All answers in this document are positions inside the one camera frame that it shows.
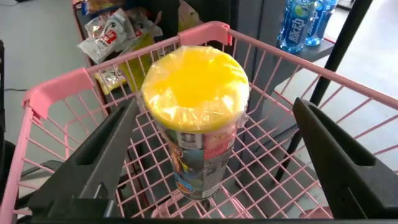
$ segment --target snack bag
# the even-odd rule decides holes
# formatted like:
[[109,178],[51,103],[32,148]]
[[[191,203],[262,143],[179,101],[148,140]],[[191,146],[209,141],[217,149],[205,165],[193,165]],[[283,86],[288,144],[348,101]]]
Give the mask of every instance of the snack bag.
[[102,92],[108,95],[110,91],[119,87],[120,84],[126,83],[126,78],[124,77],[122,71],[117,67],[109,67],[107,69],[102,69],[95,73],[94,77],[98,80],[101,85]]
[[87,31],[88,37],[100,36],[102,31],[104,30],[106,21],[109,19],[110,16],[110,13],[103,13],[85,24],[85,29]]
[[[136,38],[129,41],[128,47],[120,53],[120,55],[128,54],[135,50],[142,49],[149,45],[154,44],[154,36],[163,35],[162,29],[157,27],[156,24],[161,19],[161,12],[158,14],[155,23],[150,20],[139,21],[134,24],[134,30],[136,31]],[[154,54],[154,60],[157,60],[157,55]],[[152,65],[152,59],[150,54],[141,55],[142,67],[144,68],[145,73],[148,71],[150,65]],[[127,75],[127,79],[131,86],[131,91],[136,92],[141,88],[142,82],[144,81],[145,73],[142,72],[141,64],[138,58],[134,58],[128,61],[128,65],[126,62],[120,64],[120,69],[125,74],[130,74],[130,70],[132,75],[134,76],[134,81],[130,75]]]
[[78,47],[95,63],[101,63],[110,53],[124,49],[122,44],[134,36],[134,29],[122,9],[106,21],[102,33],[85,39]]
[[135,7],[127,10],[126,15],[130,18],[131,24],[148,19],[146,16],[146,10],[142,7]]
[[180,0],[180,7],[178,9],[178,30],[181,32],[202,23],[196,10],[184,0]]
[[124,5],[125,0],[85,0],[81,4],[83,15],[93,14],[110,9],[117,9]]

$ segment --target black metal pole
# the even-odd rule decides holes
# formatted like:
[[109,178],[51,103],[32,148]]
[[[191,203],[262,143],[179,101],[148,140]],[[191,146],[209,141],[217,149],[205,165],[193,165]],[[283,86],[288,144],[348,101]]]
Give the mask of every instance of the black metal pole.
[[[348,14],[347,20],[344,23],[340,35],[337,38],[336,44],[333,50],[331,51],[328,61],[326,62],[325,65],[326,69],[332,72],[335,72],[337,70],[338,66],[340,65],[340,62],[344,57],[344,54],[346,53],[352,39],[354,38],[355,33],[358,30],[359,25],[361,24],[363,18],[365,17],[366,12],[368,11],[371,3],[372,0],[361,0],[354,2],[353,8],[351,12]],[[310,99],[310,101],[313,104],[317,106],[319,105],[329,84],[330,84],[329,79],[324,77],[321,77],[319,79]],[[287,148],[287,153],[289,155],[295,152],[301,138],[302,137],[300,135],[300,132],[297,132],[293,136],[292,141],[290,142],[289,147]],[[282,163],[282,166],[286,168],[289,162],[290,159],[287,159],[285,162]],[[280,167],[275,175],[275,179],[277,181],[280,181],[284,173],[285,171],[283,170],[283,168]]]
[[0,200],[6,187],[6,179],[4,177],[8,176],[6,172],[9,170],[5,163],[6,148],[4,144],[4,133],[6,132],[6,112],[4,109],[5,51],[4,42],[0,40]]

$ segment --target white snack bag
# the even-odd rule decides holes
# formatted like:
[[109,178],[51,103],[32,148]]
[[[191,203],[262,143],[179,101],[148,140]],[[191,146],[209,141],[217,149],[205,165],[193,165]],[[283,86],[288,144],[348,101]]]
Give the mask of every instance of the white snack bag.
[[128,38],[134,38],[134,29],[124,11],[118,9],[106,21],[100,36],[89,37],[78,47],[98,64],[110,53],[122,50]]
[[85,24],[85,29],[88,37],[100,36],[102,34],[102,31],[104,30],[106,21],[109,19],[110,16],[110,13],[104,13]]

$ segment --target snack canister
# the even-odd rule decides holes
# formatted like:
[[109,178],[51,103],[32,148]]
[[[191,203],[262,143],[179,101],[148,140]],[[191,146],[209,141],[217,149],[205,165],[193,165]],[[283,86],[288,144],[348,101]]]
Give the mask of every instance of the snack canister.
[[211,197],[248,103],[243,68],[213,47],[183,46],[151,66],[141,91],[169,145],[178,189],[194,200]]

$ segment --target yellow lid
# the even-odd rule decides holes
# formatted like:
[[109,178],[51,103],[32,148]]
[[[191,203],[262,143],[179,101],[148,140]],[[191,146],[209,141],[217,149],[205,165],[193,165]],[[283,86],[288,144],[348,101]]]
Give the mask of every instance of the yellow lid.
[[183,46],[151,66],[141,91],[151,115],[167,128],[204,133],[242,116],[249,82],[230,55]]

